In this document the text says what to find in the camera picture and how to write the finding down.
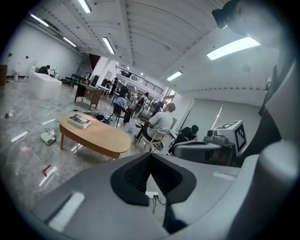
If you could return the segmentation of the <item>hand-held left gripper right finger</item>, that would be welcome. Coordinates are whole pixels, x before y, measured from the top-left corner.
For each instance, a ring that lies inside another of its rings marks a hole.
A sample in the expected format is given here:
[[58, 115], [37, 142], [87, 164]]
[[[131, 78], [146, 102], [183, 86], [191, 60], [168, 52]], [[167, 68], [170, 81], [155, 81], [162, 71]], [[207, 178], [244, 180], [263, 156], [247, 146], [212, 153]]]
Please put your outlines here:
[[284, 233], [295, 208], [300, 146], [280, 141], [245, 159], [241, 168], [207, 165], [154, 154], [155, 178], [165, 193], [162, 236], [151, 240], [270, 240]]

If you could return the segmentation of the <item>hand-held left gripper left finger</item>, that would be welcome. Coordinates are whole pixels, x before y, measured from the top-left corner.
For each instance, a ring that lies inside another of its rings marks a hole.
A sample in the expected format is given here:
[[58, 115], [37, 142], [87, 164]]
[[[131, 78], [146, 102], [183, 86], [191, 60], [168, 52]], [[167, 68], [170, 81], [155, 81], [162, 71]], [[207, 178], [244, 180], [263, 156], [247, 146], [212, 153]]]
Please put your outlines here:
[[162, 240], [168, 233], [150, 211], [149, 204], [130, 204], [113, 190], [115, 171], [146, 160], [137, 154], [82, 170], [48, 193], [33, 214], [53, 234], [51, 239]]

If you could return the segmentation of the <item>black chair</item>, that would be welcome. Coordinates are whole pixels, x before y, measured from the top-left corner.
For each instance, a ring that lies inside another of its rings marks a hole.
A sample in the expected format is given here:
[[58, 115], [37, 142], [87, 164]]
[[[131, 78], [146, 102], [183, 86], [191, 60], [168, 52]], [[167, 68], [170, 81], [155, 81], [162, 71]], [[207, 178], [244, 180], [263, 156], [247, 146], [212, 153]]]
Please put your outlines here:
[[113, 113], [109, 116], [108, 120], [110, 120], [113, 116], [115, 116], [116, 128], [118, 127], [120, 119], [125, 117], [125, 108], [118, 105], [117, 103], [113, 103]]

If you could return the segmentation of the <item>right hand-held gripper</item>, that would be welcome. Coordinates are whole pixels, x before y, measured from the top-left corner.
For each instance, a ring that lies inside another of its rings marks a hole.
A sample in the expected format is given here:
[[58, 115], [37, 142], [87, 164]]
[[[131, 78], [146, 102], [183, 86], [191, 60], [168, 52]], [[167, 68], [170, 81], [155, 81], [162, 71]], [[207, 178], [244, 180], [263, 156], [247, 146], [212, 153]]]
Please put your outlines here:
[[233, 166], [247, 144], [242, 120], [230, 121], [208, 130], [203, 140], [177, 143], [172, 147], [172, 155], [187, 161], [208, 163], [216, 161], [222, 150], [227, 151], [227, 157], [221, 157], [221, 161]]

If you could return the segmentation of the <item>large white box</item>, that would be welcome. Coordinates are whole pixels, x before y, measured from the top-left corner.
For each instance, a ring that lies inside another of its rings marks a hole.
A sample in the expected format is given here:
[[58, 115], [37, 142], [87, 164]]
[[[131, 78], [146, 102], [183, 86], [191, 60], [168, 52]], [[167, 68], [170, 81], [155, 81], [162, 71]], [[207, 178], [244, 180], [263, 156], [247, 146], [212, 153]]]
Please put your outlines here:
[[29, 74], [30, 89], [37, 99], [57, 99], [62, 82], [46, 74], [31, 72]]

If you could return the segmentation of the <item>brown wooden desk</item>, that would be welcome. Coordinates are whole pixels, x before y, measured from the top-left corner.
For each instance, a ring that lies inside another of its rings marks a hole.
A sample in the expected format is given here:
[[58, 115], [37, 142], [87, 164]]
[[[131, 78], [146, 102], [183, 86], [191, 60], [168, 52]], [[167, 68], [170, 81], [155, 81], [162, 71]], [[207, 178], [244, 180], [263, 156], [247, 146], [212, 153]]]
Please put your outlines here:
[[77, 98], [82, 98], [82, 100], [86, 98], [90, 101], [89, 110], [91, 109], [92, 105], [97, 108], [98, 102], [103, 92], [104, 91], [101, 89], [97, 89], [93, 86], [89, 86], [81, 82], [77, 86], [74, 102], [76, 102]]

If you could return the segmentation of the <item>light wooden chair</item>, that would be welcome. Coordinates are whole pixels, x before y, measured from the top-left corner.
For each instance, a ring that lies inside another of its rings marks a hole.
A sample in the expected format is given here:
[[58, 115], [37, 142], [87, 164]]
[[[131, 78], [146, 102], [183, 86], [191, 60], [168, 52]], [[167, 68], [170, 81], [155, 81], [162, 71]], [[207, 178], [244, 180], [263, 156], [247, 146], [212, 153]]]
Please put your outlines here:
[[141, 133], [141, 136], [138, 138], [136, 141], [135, 146], [137, 146], [140, 141], [145, 142], [145, 148], [149, 146], [149, 152], [155, 152], [162, 142], [163, 138], [167, 135], [168, 131], [167, 130], [162, 130], [162, 129], [155, 129], [155, 134], [153, 138], [147, 137], [144, 133]]

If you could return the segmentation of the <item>black balcony railing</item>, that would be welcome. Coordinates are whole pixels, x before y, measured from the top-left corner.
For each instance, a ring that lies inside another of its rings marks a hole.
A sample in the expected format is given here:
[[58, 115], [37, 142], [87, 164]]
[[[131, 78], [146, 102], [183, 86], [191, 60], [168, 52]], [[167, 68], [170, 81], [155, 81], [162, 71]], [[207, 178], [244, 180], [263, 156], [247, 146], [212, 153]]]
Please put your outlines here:
[[116, 67], [116, 74], [126, 77], [126, 78], [138, 83], [139, 85], [142, 85], [142, 86], [146, 87], [147, 89], [152, 90], [158, 94], [162, 94], [164, 92], [164, 89], [158, 87], [157, 85], [155, 85], [155, 84], [153, 84], [131, 72], [128, 72], [120, 67]]

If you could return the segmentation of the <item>brown cardboard box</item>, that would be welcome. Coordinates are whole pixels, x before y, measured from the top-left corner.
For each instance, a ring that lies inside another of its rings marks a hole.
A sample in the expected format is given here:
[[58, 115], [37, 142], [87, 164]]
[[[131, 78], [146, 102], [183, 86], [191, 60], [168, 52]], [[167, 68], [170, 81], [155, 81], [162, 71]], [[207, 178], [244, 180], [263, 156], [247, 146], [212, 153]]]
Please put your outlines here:
[[0, 65], [0, 85], [5, 85], [7, 75], [7, 65]]

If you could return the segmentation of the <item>wooden coffee table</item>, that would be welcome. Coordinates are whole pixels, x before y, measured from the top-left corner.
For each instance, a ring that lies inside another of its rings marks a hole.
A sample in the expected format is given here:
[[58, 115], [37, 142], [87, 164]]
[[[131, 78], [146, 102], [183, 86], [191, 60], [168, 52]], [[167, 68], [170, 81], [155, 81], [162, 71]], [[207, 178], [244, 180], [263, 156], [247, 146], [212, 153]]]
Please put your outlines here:
[[79, 115], [90, 120], [90, 124], [86, 128], [71, 123], [69, 121], [69, 117], [72, 116], [71, 113], [60, 119], [61, 149], [63, 149], [64, 137], [66, 136], [88, 149], [114, 159], [118, 159], [121, 153], [129, 150], [131, 138], [127, 133], [86, 114], [79, 113]]

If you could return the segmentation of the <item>dark blue book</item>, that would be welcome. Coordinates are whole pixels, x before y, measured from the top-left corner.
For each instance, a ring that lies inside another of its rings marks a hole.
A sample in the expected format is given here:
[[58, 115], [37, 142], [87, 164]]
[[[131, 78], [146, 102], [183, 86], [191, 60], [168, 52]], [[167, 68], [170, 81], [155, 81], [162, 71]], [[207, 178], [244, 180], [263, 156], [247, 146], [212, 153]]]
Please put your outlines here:
[[74, 114], [68, 118], [68, 121], [79, 128], [85, 129], [91, 124], [91, 120], [86, 119], [78, 114]]

